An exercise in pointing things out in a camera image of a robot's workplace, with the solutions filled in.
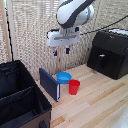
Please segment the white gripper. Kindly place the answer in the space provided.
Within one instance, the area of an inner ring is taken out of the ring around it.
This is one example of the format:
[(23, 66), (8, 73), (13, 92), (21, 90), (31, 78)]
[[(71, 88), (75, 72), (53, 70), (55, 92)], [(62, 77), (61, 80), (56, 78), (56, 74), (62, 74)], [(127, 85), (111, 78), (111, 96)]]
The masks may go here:
[[(51, 29), (47, 32), (47, 45), (49, 47), (58, 47), (72, 45), (79, 42), (80, 29), (78, 27), (70, 29)], [(66, 48), (66, 54), (70, 53), (70, 48)]]

